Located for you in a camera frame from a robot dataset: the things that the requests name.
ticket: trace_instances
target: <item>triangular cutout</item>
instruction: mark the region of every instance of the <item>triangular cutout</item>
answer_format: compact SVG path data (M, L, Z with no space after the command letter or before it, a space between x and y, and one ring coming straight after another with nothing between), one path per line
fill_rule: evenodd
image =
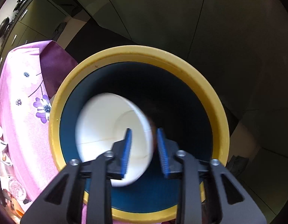
M56 184L56 186L52 189L52 191L46 196L45 198L46 202L55 205L61 204L68 177L69 177L68 174L63 176L63 178Z
M224 174L221 174L221 178L226 192L228 204L233 205L235 203L242 202L244 200L243 196L230 182L230 180Z

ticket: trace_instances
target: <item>black mat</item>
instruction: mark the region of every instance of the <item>black mat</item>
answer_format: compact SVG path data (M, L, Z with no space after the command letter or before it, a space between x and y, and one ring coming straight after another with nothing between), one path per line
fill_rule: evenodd
M136 45L136 43L100 27L94 19L90 19L72 39L65 51L80 63L99 51L120 45Z

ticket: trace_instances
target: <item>cabinet handle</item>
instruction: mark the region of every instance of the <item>cabinet handle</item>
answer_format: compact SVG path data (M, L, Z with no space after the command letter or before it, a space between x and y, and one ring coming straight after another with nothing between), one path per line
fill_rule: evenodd
M13 45L16 37L17 37L17 35L14 36L14 38L13 38L13 40L12 40L12 42L11 42L11 46Z
M25 12L23 13L23 15L21 16L21 18L19 20L23 19L23 17L26 15L27 11L28 11L28 9L25 10Z
M1 59L0 59L0 66L1 66L2 59L3 59L3 57L1 57Z

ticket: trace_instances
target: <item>silver bolt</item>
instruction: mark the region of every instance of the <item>silver bolt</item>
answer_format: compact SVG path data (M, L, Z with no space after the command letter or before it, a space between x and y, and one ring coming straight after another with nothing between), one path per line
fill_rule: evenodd
M179 150L176 152L176 155L178 156L185 156L186 152L184 150Z
M114 153L112 151L106 151L105 152L105 156L106 157L113 157L114 156Z
M210 160L210 163L214 166L220 165L220 161L218 159L212 159L212 160Z
M69 161L69 164L73 165L73 166L76 166L76 165L79 164L79 160L78 159L72 159L72 160Z

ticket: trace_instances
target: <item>yellow rim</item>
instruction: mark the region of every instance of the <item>yellow rim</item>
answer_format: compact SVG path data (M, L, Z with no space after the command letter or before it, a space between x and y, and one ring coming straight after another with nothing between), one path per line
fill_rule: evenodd
M229 152L229 129L227 118L216 92L209 82L190 64L166 51L137 45L119 46L100 51L77 65L65 78L56 93L49 119L49 142L55 164L60 171L65 165L60 139L59 126L64 105L76 85L94 70L116 62L142 62L163 68L185 82L201 101L209 118L212 136L212 158L226 164ZM201 186L201 198L204 189ZM84 194L87 203L88 193ZM153 213L130 213L112 209L113 218L130 223L157 223L169 221L176 216L176 206Z

